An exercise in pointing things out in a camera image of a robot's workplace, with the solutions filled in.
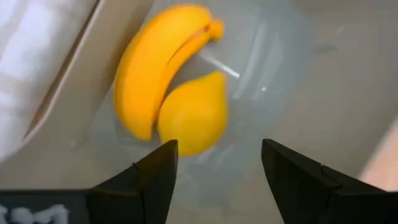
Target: plastic wrap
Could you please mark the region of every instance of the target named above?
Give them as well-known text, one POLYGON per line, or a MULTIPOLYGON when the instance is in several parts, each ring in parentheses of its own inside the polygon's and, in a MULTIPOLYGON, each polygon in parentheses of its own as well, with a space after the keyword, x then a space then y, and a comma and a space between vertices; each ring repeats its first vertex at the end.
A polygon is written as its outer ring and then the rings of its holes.
MULTIPOLYGON (((298 80, 305 76, 312 41, 305 21, 285 0, 156 1, 150 19, 173 4, 208 6, 225 23, 221 40, 208 43, 176 74, 177 85, 215 70, 228 75, 229 121, 219 142, 178 163, 174 197, 190 208, 228 203, 228 196, 258 160, 261 139, 298 80)), ((114 158, 139 160, 160 145, 134 139, 114 115, 111 92, 90 133, 96 147, 114 148, 114 158)))

